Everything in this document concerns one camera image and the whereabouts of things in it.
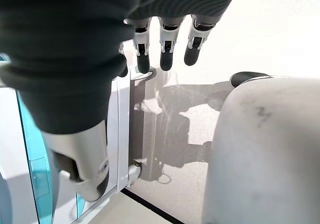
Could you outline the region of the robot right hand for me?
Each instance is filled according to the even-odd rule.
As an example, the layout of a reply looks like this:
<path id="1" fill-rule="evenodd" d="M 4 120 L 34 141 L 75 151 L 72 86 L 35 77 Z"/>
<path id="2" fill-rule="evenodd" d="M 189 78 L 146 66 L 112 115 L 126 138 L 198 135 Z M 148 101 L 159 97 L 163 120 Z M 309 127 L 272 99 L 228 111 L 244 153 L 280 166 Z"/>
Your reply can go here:
<path id="1" fill-rule="evenodd" d="M 232 0 L 0 0 L 1 80 L 16 89 L 75 191 L 89 202 L 108 185 L 112 80 L 126 68 L 131 20 L 188 14 L 217 21 Z"/>

